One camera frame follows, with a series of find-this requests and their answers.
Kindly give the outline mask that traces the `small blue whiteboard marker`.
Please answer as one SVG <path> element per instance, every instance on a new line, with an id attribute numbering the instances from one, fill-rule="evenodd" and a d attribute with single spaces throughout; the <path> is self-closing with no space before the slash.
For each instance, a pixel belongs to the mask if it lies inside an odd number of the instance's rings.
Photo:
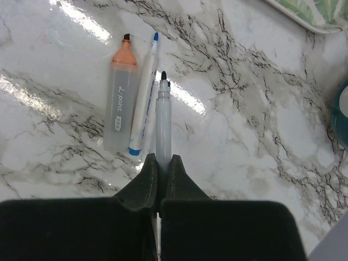
<path id="1" fill-rule="evenodd" d="M 170 81 L 168 81 L 167 87 L 168 87 L 168 92 L 170 93 L 171 92 L 171 82 Z"/>

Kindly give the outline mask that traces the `orange highlighter pen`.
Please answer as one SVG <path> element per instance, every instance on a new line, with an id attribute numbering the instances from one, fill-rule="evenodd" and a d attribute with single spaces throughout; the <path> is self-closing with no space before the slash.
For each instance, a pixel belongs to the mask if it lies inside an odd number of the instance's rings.
<path id="1" fill-rule="evenodd" d="M 110 62 L 103 134 L 106 151 L 125 153 L 128 150 L 138 86 L 137 69 L 131 37 L 125 34 Z"/>

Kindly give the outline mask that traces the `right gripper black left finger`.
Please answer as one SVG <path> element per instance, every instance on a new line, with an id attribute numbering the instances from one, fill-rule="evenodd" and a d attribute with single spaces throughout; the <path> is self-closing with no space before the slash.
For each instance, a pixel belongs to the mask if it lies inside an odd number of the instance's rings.
<path id="1" fill-rule="evenodd" d="M 1 260 L 157 260 L 153 154 L 111 197 L 1 203 Z"/>

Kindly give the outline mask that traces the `blue acrylic marker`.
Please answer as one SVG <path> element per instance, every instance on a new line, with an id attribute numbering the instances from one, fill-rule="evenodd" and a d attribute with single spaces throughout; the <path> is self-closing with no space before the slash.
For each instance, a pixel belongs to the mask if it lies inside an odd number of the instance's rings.
<path id="1" fill-rule="evenodd" d="M 150 114 L 153 86 L 158 67 L 158 42 L 159 33 L 155 32 L 151 48 L 145 56 L 142 65 L 128 148 L 128 152 L 132 156 L 138 156 L 143 148 L 147 119 Z"/>

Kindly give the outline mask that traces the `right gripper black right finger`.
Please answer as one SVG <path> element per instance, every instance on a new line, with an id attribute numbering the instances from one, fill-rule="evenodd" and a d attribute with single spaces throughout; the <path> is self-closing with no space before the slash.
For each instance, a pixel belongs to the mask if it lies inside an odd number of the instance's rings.
<path id="1" fill-rule="evenodd" d="M 172 157 L 161 202 L 162 260 L 306 260 L 289 209 L 272 201 L 213 200 Z"/>

